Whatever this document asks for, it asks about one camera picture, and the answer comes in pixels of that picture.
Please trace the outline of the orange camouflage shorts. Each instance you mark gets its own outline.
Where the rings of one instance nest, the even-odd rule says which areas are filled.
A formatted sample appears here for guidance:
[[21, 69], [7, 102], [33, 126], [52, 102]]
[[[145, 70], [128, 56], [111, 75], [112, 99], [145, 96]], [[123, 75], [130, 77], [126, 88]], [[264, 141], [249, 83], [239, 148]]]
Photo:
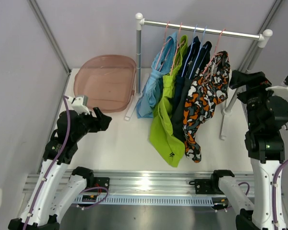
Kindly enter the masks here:
[[185, 155], [195, 163], [202, 160], [196, 133], [201, 124], [214, 116], [216, 106], [228, 98], [230, 71], [228, 52], [216, 53], [199, 76], [194, 78], [187, 93], [182, 126]]

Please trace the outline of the blue hanger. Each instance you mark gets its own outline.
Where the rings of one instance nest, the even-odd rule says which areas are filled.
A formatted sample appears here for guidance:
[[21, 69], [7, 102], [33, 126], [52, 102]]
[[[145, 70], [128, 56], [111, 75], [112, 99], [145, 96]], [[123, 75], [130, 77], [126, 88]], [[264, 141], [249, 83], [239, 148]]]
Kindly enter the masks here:
[[183, 61], [183, 65], [182, 65], [182, 66], [183, 66], [183, 69], [182, 69], [182, 73], [181, 73], [181, 77], [182, 77], [182, 78], [184, 77], [184, 72], [185, 72], [185, 69], [186, 69], [186, 65], [187, 65], [187, 63], [188, 63], [188, 59], [189, 59], [189, 57], [190, 57], [190, 55], [191, 55], [191, 52], [192, 52], [192, 47], [193, 47], [193, 44], [194, 44], [194, 38], [195, 38], [195, 33], [196, 33], [197, 26], [198, 26], [198, 25], [195, 26], [195, 29], [194, 29], [193, 35], [192, 35], [192, 40], [191, 40], [191, 43], [190, 43], [190, 45], [189, 45], [189, 47], [188, 47], [188, 51], [187, 51], [186, 58], [185, 58], [184, 61]]
[[194, 62], [193, 62], [192, 70], [191, 70], [191, 72], [190, 72], [190, 74], [189, 74], [189, 79], [190, 79], [190, 80], [192, 79], [192, 74], [193, 74], [193, 71], [194, 71], [194, 68], [195, 68], [195, 64], [196, 64], [196, 62], [197, 62], [197, 59], [198, 59], [198, 57], [199, 57], [199, 55], [200, 55], [200, 52], [201, 52], [201, 49], [202, 49], [202, 47], [203, 47], [203, 40], [204, 40], [204, 35], [205, 35], [205, 32], [206, 32], [206, 29], [207, 29], [207, 26], [206, 26], [205, 29], [204, 29], [204, 32], [203, 32], [203, 35], [202, 35], [202, 38], [201, 38], [201, 43], [200, 43], [199, 51], [198, 51], [198, 53], [197, 53], [196, 59], [195, 59]]

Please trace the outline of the light blue shorts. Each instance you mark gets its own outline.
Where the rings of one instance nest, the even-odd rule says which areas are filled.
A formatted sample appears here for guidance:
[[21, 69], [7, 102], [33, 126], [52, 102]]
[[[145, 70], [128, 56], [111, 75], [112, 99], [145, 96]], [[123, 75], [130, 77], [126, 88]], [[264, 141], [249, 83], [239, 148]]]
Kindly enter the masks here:
[[138, 118], [152, 118], [163, 91], [163, 76], [169, 74], [177, 45], [178, 33], [174, 32], [166, 38], [160, 62], [155, 69], [159, 53], [151, 65], [151, 73], [145, 84], [143, 96], [136, 106]]

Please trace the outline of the lime green shorts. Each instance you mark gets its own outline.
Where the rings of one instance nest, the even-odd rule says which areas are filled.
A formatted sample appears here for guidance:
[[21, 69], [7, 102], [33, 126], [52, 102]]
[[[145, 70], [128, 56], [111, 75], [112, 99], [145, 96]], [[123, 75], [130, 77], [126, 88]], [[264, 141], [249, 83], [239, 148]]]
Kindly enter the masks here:
[[154, 118], [150, 127], [149, 141], [165, 162], [177, 167], [184, 155], [184, 144], [174, 137], [171, 122], [173, 99], [175, 94], [175, 80], [181, 66], [183, 56], [187, 53], [188, 37], [183, 35], [179, 48], [174, 55], [174, 67], [170, 67], [168, 74], [163, 76], [163, 92], [154, 110]]

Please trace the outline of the dark grey shorts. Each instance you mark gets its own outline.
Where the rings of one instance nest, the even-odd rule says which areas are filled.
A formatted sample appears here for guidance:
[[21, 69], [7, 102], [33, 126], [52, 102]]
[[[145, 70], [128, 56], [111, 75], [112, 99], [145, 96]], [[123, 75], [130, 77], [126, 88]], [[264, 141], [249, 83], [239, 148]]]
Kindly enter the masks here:
[[184, 81], [184, 86], [182, 88], [181, 99], [179, 101], [177, 109], [175, 110], [174, 113], [172, 113], [172, 116], [170, 119], [172, 123], [172, 128], [173, 128], [173, 136], [182, 142], [185, 140], [185, 135], [183, 131], [183, 111], [184, 111], [185, 101], [188, 95], [188, 91], [189, 91], [189, 88], [191, 86], [191, 83], [194, 77], [197, 76], [198, 72], [203, 70], [205, 65], [208, 63], [209, 58], [210, 58], [211, 48], [212, 48], [211, 42], [207, 41], [204, 43], [201, 49], [200, 55], [195, 64], [195, 68], [194, 68], [191, 80], [189, 79], [189, 74], [191, 72], [193, 62], [196, 59], [197, 55], [194, 56], [192, 61], [189, 62], [188, 72], [184, 78], [185, 81]]

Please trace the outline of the navy blue shorts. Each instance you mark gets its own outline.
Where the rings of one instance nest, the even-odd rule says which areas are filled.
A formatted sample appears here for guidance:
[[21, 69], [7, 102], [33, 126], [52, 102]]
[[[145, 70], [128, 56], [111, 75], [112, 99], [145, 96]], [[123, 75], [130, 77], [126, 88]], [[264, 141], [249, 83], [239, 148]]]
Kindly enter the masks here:
[[197, 55], [197, 53], [199, 51], [200, 43], [201, 42], [200, 42], [198, 36], [196, 36], [194, 38], [194, 44], [193, 44], [193, 47], [192, 47], [192, 52], [191, 52], [191, 55], [190, 55], [190, 57], [188, 59], [188, 63], [186, 65], [186, 69], [185, 69], [183, 78], [181, 77], [181, 73], [182, 73], [182, 69], [183, 69], [182, 65], [183, 65], [184, 59], [186, 58], [188, 48], [187, 48], [186, 53], [182, 56], [182, 65], [181, 65], [181, 68], [179, 69], [179, 71], [178, 71], [178, 73], [176, 75], [176, 79], [175, 79], [175, 92], [174, 92], [174, 97], [172, 99], [172, 113], [174, 113], [175, 110], [178, 107], [179, 101], [181, 99], [182, 88], [184, 86], [184, 81], [185, 81], [184, 78], [185, 78], [185, 76], [186, 76], [186, 74], [188, 72], [189, 62], [192, 61], [194, 56]]

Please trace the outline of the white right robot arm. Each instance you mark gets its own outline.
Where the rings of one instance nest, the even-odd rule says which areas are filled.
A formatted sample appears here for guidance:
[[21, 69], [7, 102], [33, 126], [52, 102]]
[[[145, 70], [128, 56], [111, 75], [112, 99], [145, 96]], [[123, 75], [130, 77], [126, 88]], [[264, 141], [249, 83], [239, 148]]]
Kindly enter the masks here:
[[254, 201], [250, 201], [230, 170], [215, 170], [210, 189], [223, 193], [236, 212], [239, 230], [284, 230], [281, 173], [288, 164], [280, 129], [288, 122], [288, 76], [273, 86], [263, 72], [233, 71], [231, 89], [244, 86], [237, 98], [246, 105], [248, 131], [245, 146], [254, 176]]

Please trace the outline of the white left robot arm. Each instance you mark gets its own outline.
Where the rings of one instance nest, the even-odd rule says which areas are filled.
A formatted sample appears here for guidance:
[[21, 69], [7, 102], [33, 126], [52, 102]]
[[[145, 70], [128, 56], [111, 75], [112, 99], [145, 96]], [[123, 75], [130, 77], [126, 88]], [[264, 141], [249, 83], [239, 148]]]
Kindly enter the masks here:
[[18, 218], [10, 220], [10, 230], [58, 230], [75, 198], [81, 192], [98, 190], [94, 172], [76, 167], [67, 185], [57, 192], [60, 181], [78, 150], [78, 142], [88, 133], [106, 131], [112, 118], [99, 108], [89, 113], [65, 110], [60, 113], [57, 128], [45, 146], [40, 175], [32, 196]]

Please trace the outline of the pink translucent plastic basin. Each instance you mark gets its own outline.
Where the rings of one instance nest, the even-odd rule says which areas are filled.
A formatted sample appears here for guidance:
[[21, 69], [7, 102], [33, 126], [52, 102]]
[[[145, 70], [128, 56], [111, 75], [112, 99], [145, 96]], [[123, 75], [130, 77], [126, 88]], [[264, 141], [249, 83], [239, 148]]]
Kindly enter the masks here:
[[87, 96], [87, 107], [103, 113], [125, 110], [133, 93], [135, 61], [123, 55], [101, 55], [85, 62], [75, 75], [74, 95]]

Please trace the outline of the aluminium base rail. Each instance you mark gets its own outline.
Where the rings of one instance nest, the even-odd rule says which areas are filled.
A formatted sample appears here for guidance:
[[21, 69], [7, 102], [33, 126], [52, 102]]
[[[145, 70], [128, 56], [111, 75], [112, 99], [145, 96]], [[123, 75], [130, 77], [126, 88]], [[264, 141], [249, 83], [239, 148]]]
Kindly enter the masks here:
[[[57, 192], [67, 184], [72, 170], [67, 170], [59, 183]], [[212, 172], [153, 172], [153, 171], [105, 171], [95, 170], [95, 177], [108, 177], [109, 194], [119, 196], [193, 196], [194, 179], [210, 179]], [[234, 172], [238, 183], [250, 185], [248, 197], [254, 198], [254, 179], [251, 172]], [[23, 188], [23, 194], [31, 194], [39, 174], [29, 174]]]

